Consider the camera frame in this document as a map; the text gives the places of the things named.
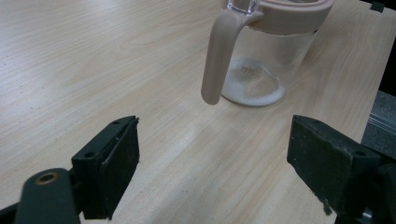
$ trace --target screw hole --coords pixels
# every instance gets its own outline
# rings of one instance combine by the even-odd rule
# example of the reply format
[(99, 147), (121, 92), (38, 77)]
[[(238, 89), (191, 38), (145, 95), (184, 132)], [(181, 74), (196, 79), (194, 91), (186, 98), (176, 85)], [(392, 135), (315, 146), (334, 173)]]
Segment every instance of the screw hole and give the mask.
[(95, 153), (93, 153), (93, 152), (88, 152), (88, 153), (85, 153), (84, 157), (85, 157), (85, 158), (92, 158), (94, 155), (95, 155)]
[(356, 151), (356, 155), (358, 155), (358, 156), (365, 156), (366, 153), (361, 152), (361, 151)]
[(46, 185), (46, 184), (49, 184), (49, 183), (53, 182), (57, 178), (58, 178), (58, 174), (56, 174), (56, 173), (47, 173), (47, 174), (41, 175), (39, 178), (37, 178), (35, 180), (35, 183), (37, 185)]

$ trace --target clear glass jug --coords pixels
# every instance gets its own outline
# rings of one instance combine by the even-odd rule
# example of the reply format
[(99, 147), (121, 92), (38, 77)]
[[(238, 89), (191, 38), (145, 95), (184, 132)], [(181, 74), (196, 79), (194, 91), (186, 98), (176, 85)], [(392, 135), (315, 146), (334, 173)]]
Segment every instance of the clear glass jug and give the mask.
[(279, 100), (333, 0), (229, 0), (213, 25), (201, 94), (240, 105)]

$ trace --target wooden table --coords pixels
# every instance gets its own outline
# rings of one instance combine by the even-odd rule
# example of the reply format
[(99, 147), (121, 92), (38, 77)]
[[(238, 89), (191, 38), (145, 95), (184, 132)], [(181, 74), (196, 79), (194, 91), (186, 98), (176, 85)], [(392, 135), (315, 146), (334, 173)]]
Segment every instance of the wooden table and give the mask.
[(141, 162), (113, 223), (333, 223), (286, 162), (291, 117), (361, 140), (396, 36), (395, 11), (369, 7), (336, 0), (286, 97), (248, 108), (201, 99), (217, 0), (2, 1), (0, 207), (137, 115)]

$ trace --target pitcher handle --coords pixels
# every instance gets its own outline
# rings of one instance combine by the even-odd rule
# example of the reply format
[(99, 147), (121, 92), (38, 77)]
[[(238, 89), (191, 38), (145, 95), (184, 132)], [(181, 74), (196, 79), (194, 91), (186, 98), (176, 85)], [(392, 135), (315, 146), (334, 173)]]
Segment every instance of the pitcher handle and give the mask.
[(221, 90), (233, 55), (236, 38), (247, 24), (262, 19), (264, 14), (251, 15), (224, 9), (216, 18), (209, 37), (201, 95), (209, 105), (219, 102)]

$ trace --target beige pitcher lid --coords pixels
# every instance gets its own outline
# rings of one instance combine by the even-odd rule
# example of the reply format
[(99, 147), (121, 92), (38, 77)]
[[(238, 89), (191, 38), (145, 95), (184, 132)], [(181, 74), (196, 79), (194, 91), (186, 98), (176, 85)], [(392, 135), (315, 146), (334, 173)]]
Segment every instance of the beige pitcher lid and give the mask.
[[(227, 7), (227, 0), (221, 7)], [(319, 29), (332, 8), (334, 0), (261, 0), (258, 10), (264, 19), (248, 26), (277, 35), (296, 35)]]

